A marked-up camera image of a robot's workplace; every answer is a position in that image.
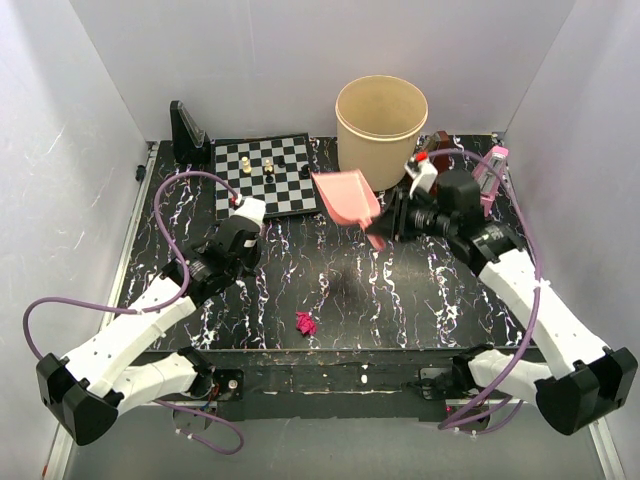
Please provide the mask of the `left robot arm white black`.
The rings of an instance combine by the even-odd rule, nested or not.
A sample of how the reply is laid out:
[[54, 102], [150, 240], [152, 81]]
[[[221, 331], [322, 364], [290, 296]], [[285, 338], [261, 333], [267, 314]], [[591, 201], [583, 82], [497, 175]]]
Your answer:
[[[121, 315], [63, 357], [49, 353], [38, 361], [42, 402], [77, 445], [96, 441], [137, 406], [172, 394], [200, 400], [214, 389], [214, 366], [192, 347], [153, 363], [133, 362], [173, 325], [253, 272], [260, 258], [262, 224], [256, 214], [235, 213], [211, 239], [190, 251], [185, 292], [180, 290], [180, 267], [170, 263], [136, 300], [145, 313]], [[164, 294], [176, 302], [149, 309]]]

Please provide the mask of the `pink dustpan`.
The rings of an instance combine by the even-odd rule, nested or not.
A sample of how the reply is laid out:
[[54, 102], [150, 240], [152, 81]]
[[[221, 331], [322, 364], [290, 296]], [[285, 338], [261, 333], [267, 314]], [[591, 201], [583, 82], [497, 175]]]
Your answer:
[[379, 201], [359, 169], [313, 173], [312, 179], [337, 225], [358, 226], [365, 232], [380, 216]]

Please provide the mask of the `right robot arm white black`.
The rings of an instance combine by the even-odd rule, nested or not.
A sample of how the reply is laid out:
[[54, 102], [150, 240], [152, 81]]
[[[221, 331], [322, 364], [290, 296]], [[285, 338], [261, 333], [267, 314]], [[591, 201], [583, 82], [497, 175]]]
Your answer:
[[366, 232], [375, 239], [443, 238], [464, 263], [508, 307], [544, 360], [532, 363], [481, 344], [454, 356], [451, 371], [430, 381], [464, 397], [506, 396], [535, 405], [557, 432], [571, 435], [620, 409], [638, 361], [626, 348], [611, 349], [564, 304], [536, 268], [523, 241], [506, 224], [487, 218], [473, 176], [450, 170], [436, 179], [436, 195], [421, 187], [394, 192], [391, 204]]

